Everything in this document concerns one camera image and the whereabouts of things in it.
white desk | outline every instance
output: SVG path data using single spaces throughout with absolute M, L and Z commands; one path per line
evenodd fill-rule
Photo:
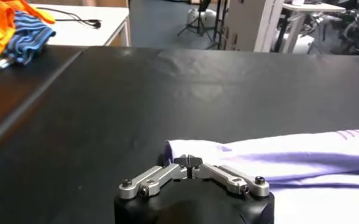
M 57 21 L 50 25 L 56 36 L 51 37 L 48 44 L 70 46 L 108 46 L 121 33 L 123 46 L 130 46 L 127 20 L 128 8 L 68 6 L 32 4 L 34 7 L 45 7 L 77 14 L 82 19 L 100 19 L 101 28 L 93 29 L 77 21 Z M 71 16 L 48 11 L 55 19 L 72 19 Z
M 330 5 L 330 4 L 304 4 L 304 5 L 292 5 L 292 4 L 283 4 L 283 8 L 287 10 L 291 10 L 294 13 L 290 17 L 290 19 L 293 19 L 291 22 L 291 30 L 289 33 L 289 37 L 285 43 L 281 47 L 282 53 L 292 53 L 294 46 L 296 45 L 296 41 L 299 35 L 299 32 L 302 28 L 302 25 L 304 23 L 305 14 L 311 13 L 311 12 L 343 12 L 346 9 Z

black tabletop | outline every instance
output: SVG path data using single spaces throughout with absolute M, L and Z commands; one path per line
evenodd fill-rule
M 91 47 L 0 144 L 0 223 L 113 223 L 167 139 L 359 128 L 359 57 Z
M 83 48 L 52 46 L 27 66 L 0 70 L 0 136 L 28 100 L 42 92 Z

blue striped cloth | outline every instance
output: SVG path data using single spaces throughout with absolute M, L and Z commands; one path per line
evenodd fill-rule
M 10 61 L 26 65 L 56 33 L 37 17 L 20 11 L 15 11 L 14 23 L 14 36 L 3 53 Z

lavender shirt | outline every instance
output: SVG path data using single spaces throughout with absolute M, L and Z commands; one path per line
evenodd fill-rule
M 275 224 L 359 223 L 359 130 L 166 143 L 167 159 L 183 154 L 266 177 L 275 195 Z

orange cloth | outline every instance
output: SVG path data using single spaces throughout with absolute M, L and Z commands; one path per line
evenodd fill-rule
M 14 10 L 29 13 L 50 24 L 55 22 L 51 14 L 29 6 L 24 0 L 0 0 L 0 55 L 15 32 Z

